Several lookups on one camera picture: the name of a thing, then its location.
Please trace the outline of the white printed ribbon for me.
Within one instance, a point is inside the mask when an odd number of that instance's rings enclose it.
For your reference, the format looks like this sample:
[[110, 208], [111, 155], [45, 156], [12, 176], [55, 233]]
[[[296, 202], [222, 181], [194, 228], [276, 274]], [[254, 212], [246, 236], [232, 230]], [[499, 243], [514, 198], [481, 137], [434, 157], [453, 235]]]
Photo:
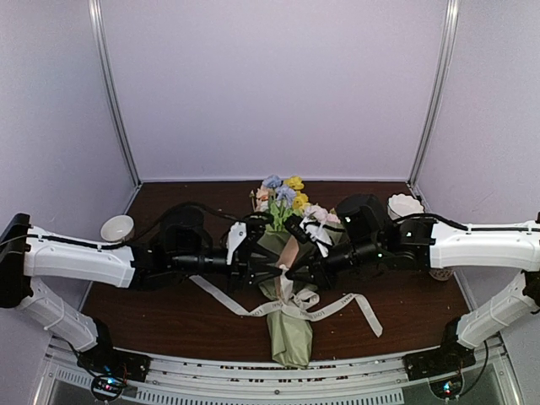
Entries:
[[282, 265], [280, 269], [282, 270], [282, 274], [277, 277], [278, 286], [276, 287], [278, 298], [259, 305], [254, 310], [246, 310], [226, 293], [201, 276], [191, 276], [190, 280], [237, 316], [263, 317], [273, 312], [281, 312], [294, 319], [322, 321], [338, 313], [347, 305], [355, 303], [359, 307], [371, 331], [378, 338], [382, 335], [383, 326], [375, 315], [370, 302], [362, 294], [345, 294], [340, 299], [323, 306], [321, 309], [310, 311], [310, 308], [319, 304], [319, 294], [307, 288], [294, 293], [293, 282], [286, 280], [285, 277], [287, 268]]

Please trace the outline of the pink wrapping paper sheet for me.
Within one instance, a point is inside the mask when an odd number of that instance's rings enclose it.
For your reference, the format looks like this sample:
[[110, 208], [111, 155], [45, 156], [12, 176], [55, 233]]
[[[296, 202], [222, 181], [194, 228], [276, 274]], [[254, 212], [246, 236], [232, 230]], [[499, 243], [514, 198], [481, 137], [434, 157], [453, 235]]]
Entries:
[[[259, 240], [261, 246], [279, 254], [276, 267], [284, 265], [289, 270], [294, 264], [301, 264], [311, 254], [318, 254], [318, 248], [307, 242], [299, 243], [290, 233], [267, 231]], [[259, 284], [262, 293], [270, 300], [278, 298], [277, 278]], [[312, 284], [293, 282], [293, 292], [301, 289], [317, 291]], [[313, 331], [309, 321], [294, 319], [281, 312], [267, 315], [267, 326], [272, 345], [272, 359], [288, 368], [305, 369], [311, 360]]]

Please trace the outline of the pink rose stem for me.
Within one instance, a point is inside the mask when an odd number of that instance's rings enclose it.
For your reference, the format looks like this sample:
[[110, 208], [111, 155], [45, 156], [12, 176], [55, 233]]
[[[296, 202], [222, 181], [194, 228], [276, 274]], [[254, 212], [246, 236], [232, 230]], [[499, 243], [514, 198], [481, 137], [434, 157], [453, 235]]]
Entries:
[[321, 224], [340, 224], [340, 219], [335, 213], [317, 204], [307, 206], [303, 211], [303, 215], [305, 218], [314, 219]]

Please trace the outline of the blue flower stem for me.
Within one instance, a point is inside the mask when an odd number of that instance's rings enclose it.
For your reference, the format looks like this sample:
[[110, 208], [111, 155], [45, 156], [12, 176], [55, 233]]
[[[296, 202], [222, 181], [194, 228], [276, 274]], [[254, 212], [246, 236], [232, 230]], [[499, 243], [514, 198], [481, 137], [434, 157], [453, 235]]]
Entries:
[[291, 194], [293, 191], [285, 186], [284, 181], [276, 175], [270, 175], [264, 179], [262, 181], [262, 186], [267, 187], [270, 190], [269, 200], [271, 198], [277, 198], [278, 200], [287, 199], [290, 201], [290, 198], [292, 197]]

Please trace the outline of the peach flower stem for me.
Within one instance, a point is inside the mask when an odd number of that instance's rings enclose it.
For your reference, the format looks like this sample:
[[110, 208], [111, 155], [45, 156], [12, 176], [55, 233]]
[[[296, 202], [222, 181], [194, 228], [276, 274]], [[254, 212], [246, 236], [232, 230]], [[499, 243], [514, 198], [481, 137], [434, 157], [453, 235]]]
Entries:
[[255, 191], [250, 191], [249, 198], [251, 199], [251, 207], [254, 212], [265, 212], [268, 210], [268, 200], [270, 190], [267, 187], [261, 186]]

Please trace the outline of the pale yellow flower stem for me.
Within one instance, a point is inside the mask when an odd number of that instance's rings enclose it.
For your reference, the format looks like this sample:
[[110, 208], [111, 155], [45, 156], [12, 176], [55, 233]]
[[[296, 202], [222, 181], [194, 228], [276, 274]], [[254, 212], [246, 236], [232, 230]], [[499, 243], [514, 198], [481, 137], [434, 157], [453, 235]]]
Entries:
[[267, 227], [271, 232], [284, 232], [286, 220], [294, 214], [292, 202], [287, 199], [271, 198], [267, 211], [273, 217], [272, 223]]

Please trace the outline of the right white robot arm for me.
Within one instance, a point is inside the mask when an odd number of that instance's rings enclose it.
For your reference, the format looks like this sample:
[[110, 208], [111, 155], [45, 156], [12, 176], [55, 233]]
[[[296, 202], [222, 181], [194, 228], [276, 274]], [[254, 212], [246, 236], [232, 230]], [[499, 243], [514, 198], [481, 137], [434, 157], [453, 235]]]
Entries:
[[336, 245], [322, 236], [328, 225], [301, 219], [285, 222], [291, 235], [321, 251], [293, 265], [290, 280], [331, 288], [338, 273], [365, 264], [390, 269], [429, 271], [451, 267], [509, 267], [514, 279], [488, 303], [447, 324], [433, 366], [452, 371], [484, 340], [527, 313], [539, 311], [539, 222], [459, 224], [434, 213], [411, 213], [392, 219], [374, 195], [356, 194], [337, 206], [346, 239]]

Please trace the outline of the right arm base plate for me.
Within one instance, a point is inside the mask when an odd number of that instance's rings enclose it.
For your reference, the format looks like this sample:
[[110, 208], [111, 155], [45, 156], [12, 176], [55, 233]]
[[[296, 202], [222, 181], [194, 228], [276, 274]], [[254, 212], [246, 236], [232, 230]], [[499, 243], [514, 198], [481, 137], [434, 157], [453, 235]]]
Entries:
[[408, 380], [426, 380], [431, 393], [443, 400], [455, 399], [465, 391], [462, 372], [475, 364], [476, 358], [471, 349], [444, 351], [434, 348], [403, 357]]

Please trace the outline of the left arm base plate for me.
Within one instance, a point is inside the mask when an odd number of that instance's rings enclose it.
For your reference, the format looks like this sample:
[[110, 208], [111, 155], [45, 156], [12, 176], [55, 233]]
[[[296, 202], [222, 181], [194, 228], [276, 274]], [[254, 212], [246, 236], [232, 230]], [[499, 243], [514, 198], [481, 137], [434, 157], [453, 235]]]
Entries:
[[151, 358], [147, 355], [116, 351], [113, 360], [97, 360], [75, 352], [78, 367], [91, 376], [90, 392], [100, 402], [119, 399], [130, 382], [145, 382]]

